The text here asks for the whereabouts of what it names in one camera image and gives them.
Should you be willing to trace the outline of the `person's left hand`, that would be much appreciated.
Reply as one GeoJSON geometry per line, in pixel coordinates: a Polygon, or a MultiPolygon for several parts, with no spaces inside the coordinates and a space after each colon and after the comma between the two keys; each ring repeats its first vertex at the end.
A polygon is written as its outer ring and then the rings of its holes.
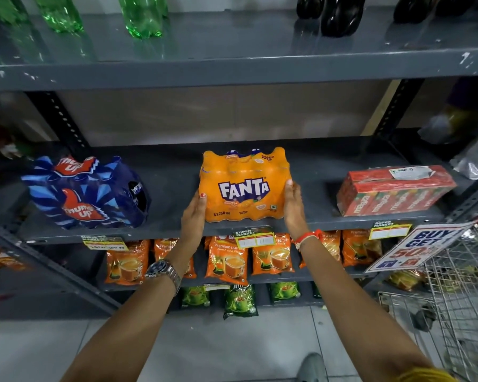
{"type": "Polygon", "coordinates": [[[195,216],[196,197],[195,192],[181,217],[179,240],[165,257],[175,266],[181,277],[185,275],[191,257],[196,252],[203,237],[205,220],[195,216]]]}

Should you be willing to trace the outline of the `person's right hand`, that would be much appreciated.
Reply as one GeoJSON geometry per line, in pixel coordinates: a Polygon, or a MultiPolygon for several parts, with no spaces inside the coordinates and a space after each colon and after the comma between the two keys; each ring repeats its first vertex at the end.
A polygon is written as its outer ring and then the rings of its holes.
{"type": "Polygon", "coordinates": [[[297,239],[306,232],[310,232],[310,229],[306,222],[305,210],[302,200],[301,187],[295,181],[294,195],[295,203],[290,208],[284,207],[284,221],[287,227],[288,233],[292,239],[297,239]]]}

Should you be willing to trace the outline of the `orange soda bottle multipack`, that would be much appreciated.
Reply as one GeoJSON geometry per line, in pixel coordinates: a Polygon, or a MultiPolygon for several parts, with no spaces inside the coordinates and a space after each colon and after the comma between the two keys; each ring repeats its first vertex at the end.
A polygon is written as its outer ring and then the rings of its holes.
{"type": "Polygon", "coordinates": [[[284,217],[284,187],[292,177],[283,147],[271,153],[205,151],[199,178],[199,193],[207,197],[208,223],[284,217]]]}

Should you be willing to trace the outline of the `person's right forearm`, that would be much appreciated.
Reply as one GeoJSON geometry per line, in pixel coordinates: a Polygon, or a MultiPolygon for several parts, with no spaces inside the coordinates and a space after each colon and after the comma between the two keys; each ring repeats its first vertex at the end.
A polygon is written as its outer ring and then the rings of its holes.
{"type": "Polygon", "coordinates": [[[319,239],[306,240],[300,252],[364,382],[393,382],[412,368],[433,368],[403,328],[345,272],[319,239]]]}

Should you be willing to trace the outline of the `red and white wristband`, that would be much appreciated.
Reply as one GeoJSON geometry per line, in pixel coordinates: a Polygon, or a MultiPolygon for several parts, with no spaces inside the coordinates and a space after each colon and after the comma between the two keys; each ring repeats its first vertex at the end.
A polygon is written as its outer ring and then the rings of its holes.
{"type": "Polygon", "coordinates": [[[323,231],[322,230],[316,230],[316,231],[312,231],[312,232],[306,232],[304,233],[303,235],[301,235],[300,237],[298,237],[297,239],[292,239],[292,243],[295,245],[296,249],[298,251],[301,251],[301,246],[302,244],[308,240],[309,238],[317,238],[317,239],[320,239],[320,236],[322,235],[323,231]]]}

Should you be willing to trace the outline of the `row of orange tea packets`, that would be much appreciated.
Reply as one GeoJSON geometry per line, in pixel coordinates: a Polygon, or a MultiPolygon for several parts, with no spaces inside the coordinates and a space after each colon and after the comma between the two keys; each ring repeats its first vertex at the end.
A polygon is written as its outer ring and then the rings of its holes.
{"type": "MultiPolygon", "coordinates": [[[[331,256],[344,267],[370,265],[382,256],[380,240],[369,239],[369,230],[315,231],[314,235],[331,256]]],[[[149,254],[157,262],[165,258],[177,243],[176,238],[142,240],[127,243],[127,251],[107,251],[107,283],[125,286],[140,284],[148,268],[149,254]]],[[[280,275],[294,272],[292,240],[288,234],[275,234],[275,243],[253,248],[239,248],[233,236],[204,238],[208,253],[205,277],[243,285],[247,283],[248,264],[251,275],[280,275]]]]}

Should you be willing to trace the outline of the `silver wristwatch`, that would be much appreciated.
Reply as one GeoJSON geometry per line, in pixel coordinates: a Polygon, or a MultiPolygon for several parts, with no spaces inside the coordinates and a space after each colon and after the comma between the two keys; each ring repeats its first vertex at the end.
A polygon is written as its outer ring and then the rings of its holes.
{"type": "Polygon", "coordinates": [[[155,278],[160,276],[167,276],[172,281],[175,291],[174,296],[178,294],[182,277],[177,272],[175,266],[168,260],[161,259],[152,263],[146,270],[144,278],[155,278]]]}

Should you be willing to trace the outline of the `red juice carton multipack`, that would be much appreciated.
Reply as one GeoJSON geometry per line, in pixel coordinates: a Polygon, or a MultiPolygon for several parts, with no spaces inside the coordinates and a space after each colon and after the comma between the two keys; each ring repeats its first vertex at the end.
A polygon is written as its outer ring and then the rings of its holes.
{"type": "Polygon", "coordinates": [[[380,167],[349,172],[336,195],[342,216],[423,211],[457,186],[440,165],[380,167]]]}

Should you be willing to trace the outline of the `grey metal shelf rack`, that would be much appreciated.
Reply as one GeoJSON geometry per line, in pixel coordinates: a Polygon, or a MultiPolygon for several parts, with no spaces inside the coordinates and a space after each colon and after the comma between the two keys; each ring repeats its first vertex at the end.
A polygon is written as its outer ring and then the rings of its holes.
{"type": "MultiPolygon", "coordinates": [[[[469,138],[430,146],[399,124],[426,82],[472,77],[478,83],[478,7],[462,16],[420,24],[394,22],[394,7],[367,6],[352,36],[323,37],[318,20],[290,10],[174,13],[162,37],[138,40],[121,14],[83,16],[85,32],[55,33],[39,16],[25,26],[0,22],[0,97],[33,106],[51,135],[34,141],[33,156],[0,157],[0,248],[26,270],[0,269],[0,320],[101,318],[126,298],[126,286],[104,283],[104,253],[82,237],[134,240],[176,237],[185,203],[193,196],[206,150],[285,148],[291,172],[304,190],[307,220],[320,229],[371,227],[377,221],[459,223],[478,218],[478,181],[454,172],[445,160],[469,138]],[[221,119],[205,135],[205,107],[189,97],[168,102],[170,91],[240,93],[269,85],[331,83],[327,93],[286,94],[295,119],[288,134],[260,124],[240,130],[221,119]],[[33,159],[58,161],[120,156],[143,181],[151,205],[145,222],[64,229],[37,209],[20,180],[33,159]],[[353,169],[439,164],[458,187],[428,210],[395,215],[341,216],[336,195],[353,169]]],[[[14,114],[0,102],[0,113],[14,114]]]]}

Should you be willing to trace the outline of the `yellow snack packet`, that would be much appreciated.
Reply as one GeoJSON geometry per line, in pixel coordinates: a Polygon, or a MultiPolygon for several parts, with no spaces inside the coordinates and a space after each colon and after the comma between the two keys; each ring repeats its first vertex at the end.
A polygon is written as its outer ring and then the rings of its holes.
{"type": "Polygon", "coordinates": [[[397,270],[385,282],[399,290],[412,292],[425,278],[425,274],[419,270],[397,270]]]}

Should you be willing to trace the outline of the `clear plastic bag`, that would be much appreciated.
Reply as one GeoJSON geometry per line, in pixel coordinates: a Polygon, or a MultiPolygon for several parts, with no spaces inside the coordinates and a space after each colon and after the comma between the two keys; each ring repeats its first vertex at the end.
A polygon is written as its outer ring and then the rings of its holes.
{"type": "Polygon", "coordinates": [[[440,112],[432,116],[422,126],[417,134],[419,137],[432,145],[452,143],[458,139],[457,133],[463,124],[464,117],[460,112],[440,112]]]}
{"type": "Polygon", "coordinates": [[[453,169],[470,180],[478,180],[478,138],[450,161],[453,169]]]}

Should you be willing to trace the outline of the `grey shoe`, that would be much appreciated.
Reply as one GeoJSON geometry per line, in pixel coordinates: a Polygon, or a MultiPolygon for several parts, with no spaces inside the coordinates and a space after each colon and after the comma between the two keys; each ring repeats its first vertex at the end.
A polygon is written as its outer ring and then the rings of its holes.
{"type": "Polygon", "coordinates": [[[296,382],[329,382],[325,363],[320,353],[309,353],[301,363],[296,382]]]}

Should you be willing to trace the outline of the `dark cola bottle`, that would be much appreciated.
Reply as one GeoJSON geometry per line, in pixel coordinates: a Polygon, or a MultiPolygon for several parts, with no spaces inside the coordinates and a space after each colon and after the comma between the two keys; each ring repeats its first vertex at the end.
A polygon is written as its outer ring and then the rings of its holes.
{"type": "Polygon", "coordinates": [[[296,5],[297,16],[300,19],[319,19],[325,0],[298,0],[296,5]]]}
{"type": "Polygon", "coordinates": [[[437,17],[460,17],[475,2],[476,0],[439,0],[435,15],[437,17]]]}
{"type": "Polygon", "coordinates": [[[320,30],[325,37],[352,36],[358,29],[366,0],[324,0],[320,30]]]}
{"type": "Polygon", "coordinates": [[[433,11],[439,0],[399,0],[395,6],[395,24],[419,24],[433,11]]]}

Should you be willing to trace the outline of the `green plastic bottle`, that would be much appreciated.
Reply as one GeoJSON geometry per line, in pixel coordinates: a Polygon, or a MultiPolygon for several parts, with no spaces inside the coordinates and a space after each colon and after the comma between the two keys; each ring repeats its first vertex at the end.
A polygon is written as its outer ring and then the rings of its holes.
{"type": "Polygon", "coordinates": [[[125,26],[134,38],[161,37],[168,17],[166,0],[119,0],[125,26]]]}
{"type": "Polygon", "coordinates": [[[0,21],[10,25],[29,22],[29,17],[21,0],[0,0],[0,21]]]}
{"type": "Polygon", "coordinates": [[[57,33],[83,32],[83,23],[72,0],[34,0],[42,17],[57,33]]]}

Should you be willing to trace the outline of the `yellow sleeve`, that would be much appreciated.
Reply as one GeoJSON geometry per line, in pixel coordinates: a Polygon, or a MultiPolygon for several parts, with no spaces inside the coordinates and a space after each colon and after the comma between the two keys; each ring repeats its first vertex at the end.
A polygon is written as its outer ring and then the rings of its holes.
{"type": "Polygon", "coordinates": [[[396,377],[393,382],[459,382],[459,380],[438,368],[415,367],[396,377]]]}

